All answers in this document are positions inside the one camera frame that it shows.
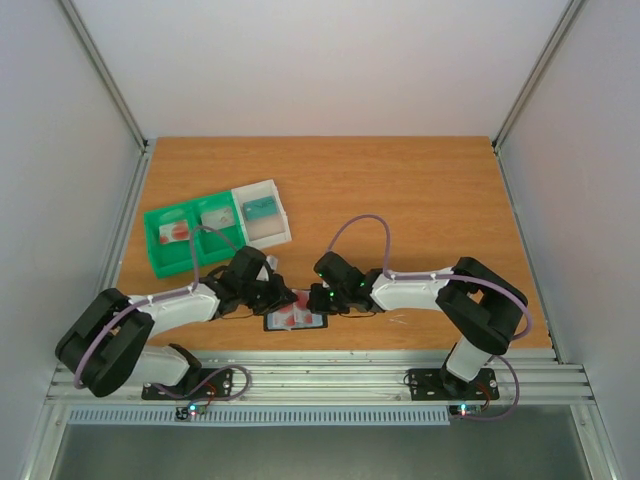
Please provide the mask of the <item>black card holder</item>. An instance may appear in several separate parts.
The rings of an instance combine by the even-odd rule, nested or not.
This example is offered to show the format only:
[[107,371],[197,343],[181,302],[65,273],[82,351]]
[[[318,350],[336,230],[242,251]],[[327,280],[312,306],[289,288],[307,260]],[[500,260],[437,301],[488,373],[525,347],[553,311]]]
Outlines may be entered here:
[[265,332],[291,332],[327,328],[328,319],[326,315],[312,313],[307,309],[310,291],[293,290],[293,292],[297,295],[297,300],[276,312],[265,315],[263,317],[263,330]]

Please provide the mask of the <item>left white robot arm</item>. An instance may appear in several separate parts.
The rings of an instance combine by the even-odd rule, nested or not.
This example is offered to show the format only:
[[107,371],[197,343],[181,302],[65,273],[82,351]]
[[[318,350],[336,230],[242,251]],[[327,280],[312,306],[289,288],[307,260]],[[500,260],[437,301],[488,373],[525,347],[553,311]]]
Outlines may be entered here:
[[191,399],[210,374],[185,347],[150,347],[150,339],[219,319],[240,306],[266,316],[296,300],[266,255],[245,246],[228,264],[180,289],[146,296],[127,296],[116,288],[100,292],[58,341],[55,356],[73,373],[75,388],[97,398],[137,381],[164,398]]

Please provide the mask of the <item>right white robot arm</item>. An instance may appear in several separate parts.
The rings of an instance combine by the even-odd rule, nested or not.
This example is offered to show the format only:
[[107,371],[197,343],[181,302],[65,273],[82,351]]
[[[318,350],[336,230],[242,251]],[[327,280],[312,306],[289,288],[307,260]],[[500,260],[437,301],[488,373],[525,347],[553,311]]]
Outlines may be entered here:
[[528,300],[517,288],[472,257],[431,272],[371,269],[365,273],[334,252],[314,266],[321,281],[310,288],[314,314],[383,313],[401,309],[443,313],[461,334],[440,368],[436,384],[454,399],[476,385],[484,365],[503,355],[520,321],[531,328]]

